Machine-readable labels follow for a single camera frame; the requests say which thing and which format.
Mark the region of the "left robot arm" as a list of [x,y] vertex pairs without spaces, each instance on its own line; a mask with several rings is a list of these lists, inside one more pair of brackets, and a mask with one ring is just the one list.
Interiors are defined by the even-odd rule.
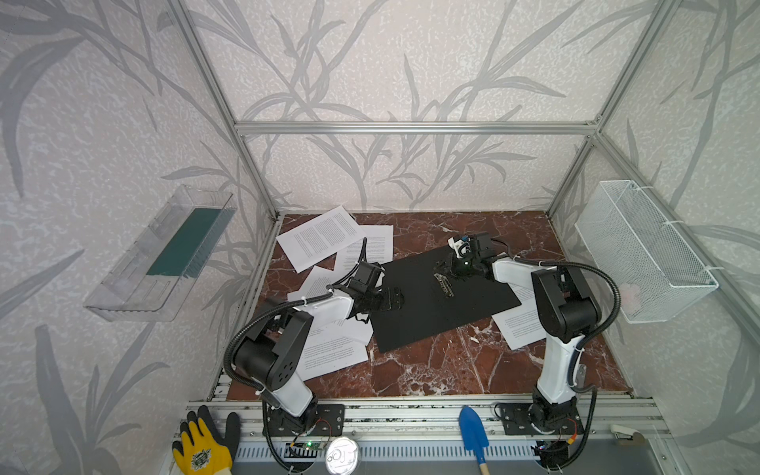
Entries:
[[276,302],[232,337],[224,370],[255,389],[266,416],[281,417],[297,431],[319,419],[318,397],[306,381],[362,363],[373,336],[370,314],[396,310],[401,295],[383,290],[383,266],[368,260],[368,239],[344,276],[320,295]]

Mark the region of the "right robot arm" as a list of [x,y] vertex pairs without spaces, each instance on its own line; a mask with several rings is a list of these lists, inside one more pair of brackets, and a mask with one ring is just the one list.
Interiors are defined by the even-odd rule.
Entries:
[[[530,277],[538,322],[546,334],[544,364],[526,410],[528,423],[538,433],[554,433],[574,417],[577,396],[595,391],[577,381],[578,364],[585,346],[615,322],[621,310],[621,291],[615,280],[589,264],[534,260],[494,250],[496,239],[487,233],[452,237],[447,245],[443,273],[452,278],[482,276],[506,283],[520,271]],[[584,275],[591,272],[607,283],[613,304],[601,317],[600,305]]]

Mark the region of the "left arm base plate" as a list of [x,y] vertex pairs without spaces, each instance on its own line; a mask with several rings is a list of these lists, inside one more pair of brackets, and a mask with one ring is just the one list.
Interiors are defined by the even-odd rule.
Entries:
[[312,404],[302,416],[292,416],[284,410],[266,406],[263,416],[271,437],[340,437],[346,421],[346,406],[342,404]]

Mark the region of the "black file folder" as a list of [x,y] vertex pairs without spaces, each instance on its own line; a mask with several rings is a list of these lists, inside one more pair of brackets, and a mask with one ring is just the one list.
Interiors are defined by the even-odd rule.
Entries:
[[454,290],[454,297],[447,298],[433,275],[443,274],[437,267],[450,254],[448,247],[439,247],[384,265],[382,288],[400,288],[405,303],[401,310],[370,313],[380,352],[391,352],[520,306],[509,284],[481,276],[447,276]]

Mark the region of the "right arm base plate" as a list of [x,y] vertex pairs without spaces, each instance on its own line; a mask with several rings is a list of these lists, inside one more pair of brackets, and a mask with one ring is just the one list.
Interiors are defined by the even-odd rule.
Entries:
[[559,405],[536,402],[497,403],[494,410],[506,435],[570,437],[585,433],[575,400]]

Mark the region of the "printed paper stack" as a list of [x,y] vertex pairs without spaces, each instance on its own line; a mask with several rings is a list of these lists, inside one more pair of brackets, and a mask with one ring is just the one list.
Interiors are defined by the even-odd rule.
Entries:
[[492,316],[499,331],[511,350],[518,350],[546,338],[546,332],[540,324],[534,291],[517,285],[511,286],[520,300],[518,307]]

